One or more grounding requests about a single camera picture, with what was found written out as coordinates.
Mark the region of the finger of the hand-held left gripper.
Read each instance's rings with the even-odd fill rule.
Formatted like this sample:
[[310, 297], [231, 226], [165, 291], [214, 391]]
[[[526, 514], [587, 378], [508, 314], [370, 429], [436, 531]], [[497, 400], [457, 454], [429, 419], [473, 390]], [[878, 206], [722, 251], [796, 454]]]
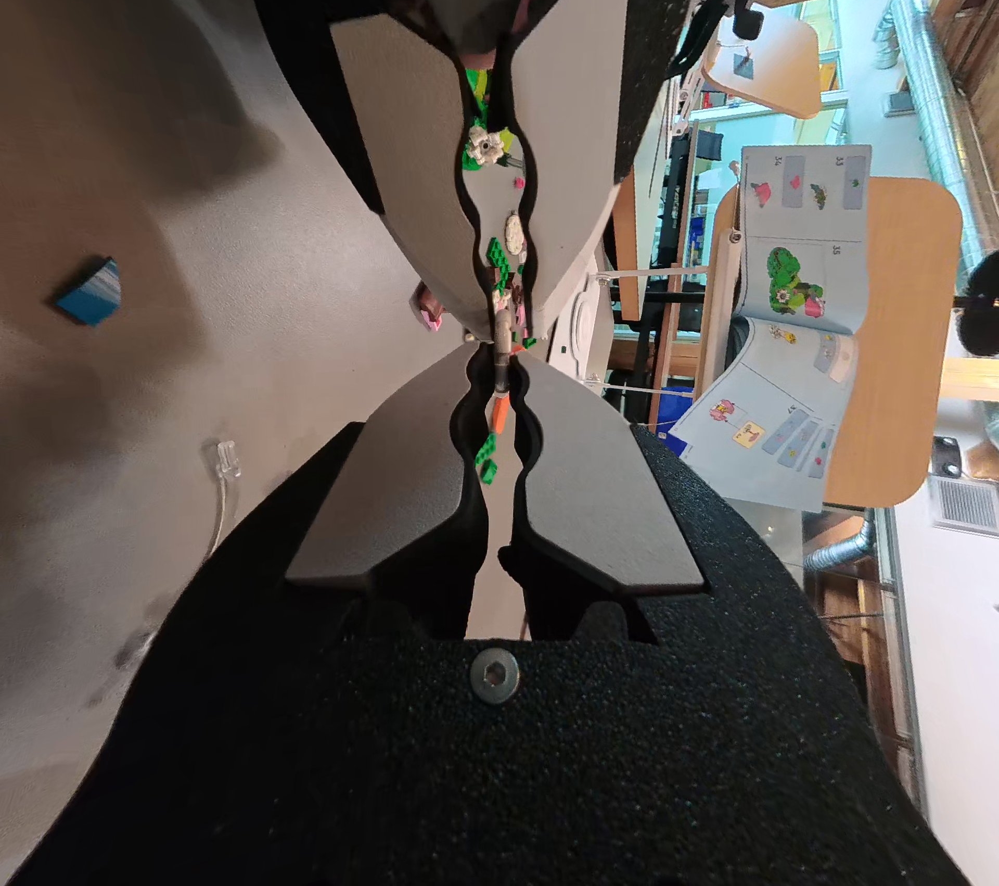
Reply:
[[478, 216], [458, 189], [467, 82], [450, 56], [389, 15], [333, 22], [330, 33], [383, 224], [444, 309], [492, 341]]
[[531, 335], [575, 292], [617, 199], [618, 111], [629, 0], [557, 0], [510, 66], [529, 189]]

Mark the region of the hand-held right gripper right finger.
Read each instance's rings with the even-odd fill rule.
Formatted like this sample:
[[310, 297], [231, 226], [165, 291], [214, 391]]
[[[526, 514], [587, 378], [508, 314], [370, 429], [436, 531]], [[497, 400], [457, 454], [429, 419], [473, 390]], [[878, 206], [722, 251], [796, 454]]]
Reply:
[[521, 468], [501, 562], [524, 597], [565, 597], [573, 586], [609, 597], [706, 589], [619, 413], [534, 355], [511, 361], [510, 398]]

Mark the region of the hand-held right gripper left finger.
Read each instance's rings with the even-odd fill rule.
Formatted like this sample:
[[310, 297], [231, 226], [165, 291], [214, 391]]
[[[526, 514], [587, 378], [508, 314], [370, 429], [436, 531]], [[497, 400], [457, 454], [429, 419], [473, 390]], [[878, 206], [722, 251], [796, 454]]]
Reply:
[[[391, 394], [365, 422], [287, 569], [299, 585], [375, 585], [393, 560], [473, 583], [488, 514], [469, 446], [481, 437], [478, 391], [489, 353], [466, 343]], [[458, 426], [471, 400], [472, 427]]]

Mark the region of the green lego flower model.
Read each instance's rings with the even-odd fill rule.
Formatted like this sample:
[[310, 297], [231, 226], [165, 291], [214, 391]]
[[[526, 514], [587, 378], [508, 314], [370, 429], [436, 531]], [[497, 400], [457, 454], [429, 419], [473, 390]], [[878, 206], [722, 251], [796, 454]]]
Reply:
[[462, 168], [479, 171], [498, 166], [523, 170], [522, 150], [518, 137], [507, 127], [498, 125], [501, 116], [491, 107], [493, 70], [467, 68], [468, 88], [473, 100], [473, 112]]

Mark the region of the clear plastic lego piece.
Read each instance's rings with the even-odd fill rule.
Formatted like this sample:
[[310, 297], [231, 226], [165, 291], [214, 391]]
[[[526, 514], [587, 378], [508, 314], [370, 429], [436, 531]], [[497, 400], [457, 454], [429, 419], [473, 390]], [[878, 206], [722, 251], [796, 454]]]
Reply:
[[233, 440], [219, 440], [209, 444], [206, 454], [215, 486], [215, 517], [203, 561], [211, 559], [233, 526], [242, 477], [241, 464]]

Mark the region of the blue lego slope brick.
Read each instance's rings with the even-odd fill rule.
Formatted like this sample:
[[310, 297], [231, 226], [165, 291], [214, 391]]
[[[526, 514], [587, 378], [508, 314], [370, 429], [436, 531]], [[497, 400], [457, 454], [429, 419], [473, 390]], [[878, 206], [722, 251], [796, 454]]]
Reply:
[[111, 256], [90, 259], [52, 299], [52, 306], [75, 324], [96, 328], [122, 304], [118, 263]]

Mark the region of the tan rounded board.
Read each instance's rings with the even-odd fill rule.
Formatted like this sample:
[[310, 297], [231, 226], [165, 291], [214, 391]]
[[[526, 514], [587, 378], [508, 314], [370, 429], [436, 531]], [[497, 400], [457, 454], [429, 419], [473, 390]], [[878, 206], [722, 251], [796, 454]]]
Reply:
[[768, 9], [755, 40], [739, 39], [722, 18], [702, 58], [706, 82], [781, 115], [814, 118], [822, 109], [818, 35], [807, 22]]

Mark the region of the light blue instruction booklet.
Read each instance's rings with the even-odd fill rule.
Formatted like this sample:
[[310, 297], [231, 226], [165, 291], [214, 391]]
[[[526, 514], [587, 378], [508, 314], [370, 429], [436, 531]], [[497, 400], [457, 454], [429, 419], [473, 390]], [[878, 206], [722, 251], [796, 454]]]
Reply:
[[671, 431], [726, 499], [821, 508], [867, 314], [871, 158], [869, 144], [742, 151], [745, 340]]

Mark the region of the wooden booklet stand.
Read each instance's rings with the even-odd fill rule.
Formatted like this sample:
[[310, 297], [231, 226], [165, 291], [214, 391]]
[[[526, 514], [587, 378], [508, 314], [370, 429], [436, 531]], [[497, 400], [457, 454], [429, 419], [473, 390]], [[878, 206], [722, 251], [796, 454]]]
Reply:
[[874, 176], [867, 218], [871, 297], [823, 501], [886, 508], [928, 472], [963, 215], [936, 182]]

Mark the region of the dark fuzzy object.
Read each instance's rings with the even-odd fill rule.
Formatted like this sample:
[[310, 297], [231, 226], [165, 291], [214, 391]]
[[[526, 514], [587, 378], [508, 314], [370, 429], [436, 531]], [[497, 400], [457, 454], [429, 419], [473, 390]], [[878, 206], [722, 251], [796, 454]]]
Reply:
[[953, 310], [959, 342], [971, 356], [998, 355], [998, 275], [976, 271]]

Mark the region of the silver ventilation duct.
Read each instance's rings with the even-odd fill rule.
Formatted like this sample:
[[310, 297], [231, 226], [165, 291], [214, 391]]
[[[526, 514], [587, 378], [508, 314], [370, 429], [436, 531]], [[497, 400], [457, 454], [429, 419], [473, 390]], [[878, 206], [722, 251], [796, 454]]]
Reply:
[[824, 572], [863, 559], [875, 549], [876, 510], [869, 508], [855, 534], [808, 552], [803, 557], [802, 568], [805, 573]]
[[928, 0], [890, 0], [881, 24], [894, 33], [931, 179], [961, 212], [957, 281], [998, 248], [997, 185], [967, 98], [947, 67]]

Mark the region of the white wall vent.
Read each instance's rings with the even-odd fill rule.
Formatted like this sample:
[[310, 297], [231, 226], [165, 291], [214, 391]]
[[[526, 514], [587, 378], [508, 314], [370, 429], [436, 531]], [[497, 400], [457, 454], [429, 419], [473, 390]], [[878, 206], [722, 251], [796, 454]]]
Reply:
[[934, 527], [998, 537], [996, 482], [931, 475], [927, 490]]

